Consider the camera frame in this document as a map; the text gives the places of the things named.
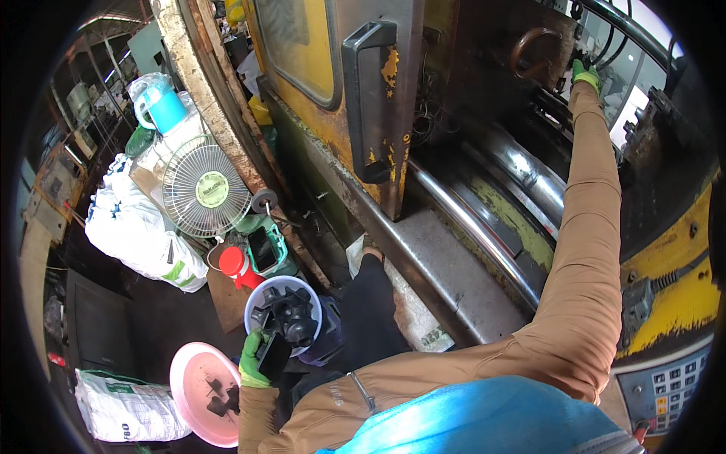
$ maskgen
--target blue water jug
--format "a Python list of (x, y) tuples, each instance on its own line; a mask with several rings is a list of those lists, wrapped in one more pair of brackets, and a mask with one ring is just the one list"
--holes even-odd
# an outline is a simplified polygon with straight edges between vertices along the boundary
[[(146, 112), (151, 115), (151, 122), (144, 118)], [(134, 113), (144, 128), (157, 129), (161, 134), (166, 134), (187, 116), (187, 109), (166, 78), (159, 78), (149, 82), (136, 99)]]

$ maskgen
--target fan grille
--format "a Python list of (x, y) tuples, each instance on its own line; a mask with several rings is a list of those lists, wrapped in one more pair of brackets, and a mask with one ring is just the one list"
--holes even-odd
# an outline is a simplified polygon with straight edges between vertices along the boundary
[(184, 233), (209, 238), (232, 229), (252, 195), (224, 151), (208, 135), (182, 145), (166, 165), (164, 209)]

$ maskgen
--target control panel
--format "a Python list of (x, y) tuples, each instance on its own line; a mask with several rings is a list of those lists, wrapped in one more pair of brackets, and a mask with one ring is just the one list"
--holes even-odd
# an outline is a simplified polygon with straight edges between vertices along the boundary
[(617, 375), (633, 429), (638, 421), (650, 420), (649, 435), (668, 432), (696, 391), (710, 348), (706, 345), (663, 365)]

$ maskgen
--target hand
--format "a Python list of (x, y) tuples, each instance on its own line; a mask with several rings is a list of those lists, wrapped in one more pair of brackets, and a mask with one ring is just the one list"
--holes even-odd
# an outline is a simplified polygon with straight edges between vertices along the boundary
[(263, 341), (269, 342), (269, 336), (264, 335), (260, 327), (253, 329), (245, 339), (245, 346), (242, 347), (242, 354), (240, 355), (242, 386), (248, 386), (250, 388), (270, 387), (270, 380), (257, 371), (257, 364), (260, 361), (255, 357), (255, 353)]
[(587, 82), (592, 85), (592, 88), (595, 89), (597, 95), (600, 96), (600, 89), (603, 88), (603, 81), (600, 80), (600, 76), (595, 70), (595, 65), (590, 65), (590, 69), (586, 71), (580, 60), (572, 60), (572, 84), (574, 85), (577, 81)]

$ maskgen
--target machine door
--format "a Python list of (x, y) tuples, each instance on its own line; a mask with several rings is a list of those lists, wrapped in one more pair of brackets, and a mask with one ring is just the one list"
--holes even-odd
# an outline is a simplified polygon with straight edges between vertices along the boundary
[(401, 209), (422, 1), (246, 0), (275, 93), (395, 219)]

